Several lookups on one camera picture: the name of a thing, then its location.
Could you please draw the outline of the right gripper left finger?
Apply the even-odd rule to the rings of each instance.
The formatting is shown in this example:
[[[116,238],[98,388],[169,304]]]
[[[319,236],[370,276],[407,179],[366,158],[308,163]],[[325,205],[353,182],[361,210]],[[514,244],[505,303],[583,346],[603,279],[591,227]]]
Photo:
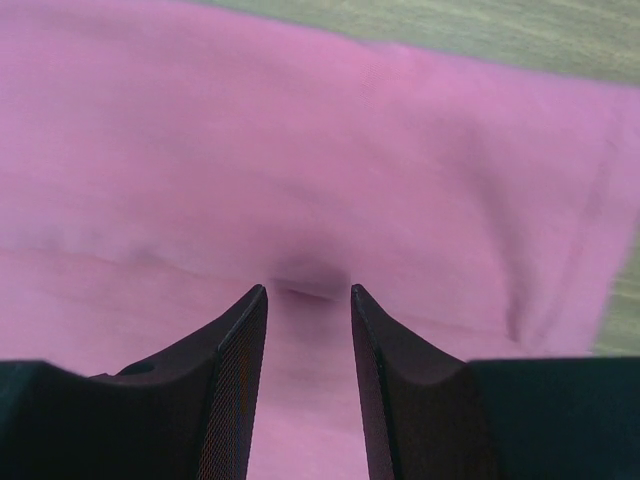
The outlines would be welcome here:
[[[106,431],[90,479],[243,479],[257,403],[267,293],[252,287],[219,318],[115,375],[102,374]]]

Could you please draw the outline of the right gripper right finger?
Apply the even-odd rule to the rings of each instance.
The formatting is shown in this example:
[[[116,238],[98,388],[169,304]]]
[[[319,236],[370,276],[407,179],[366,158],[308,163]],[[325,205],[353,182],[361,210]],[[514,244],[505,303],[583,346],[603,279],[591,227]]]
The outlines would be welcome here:
[[[393,319],[361,285],[351,289],[351,326],[370,478],[499,478],[468,366]]]

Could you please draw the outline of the red t shirt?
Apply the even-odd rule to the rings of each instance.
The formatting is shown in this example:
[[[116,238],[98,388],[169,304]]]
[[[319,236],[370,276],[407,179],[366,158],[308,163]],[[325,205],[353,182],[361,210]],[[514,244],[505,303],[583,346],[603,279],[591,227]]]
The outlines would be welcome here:
[[[364,285],[463,359],[578,356],[639,91],[177,1],[1,5],[1,355],[116,370],[267,283],[249,475],[368,475]]]

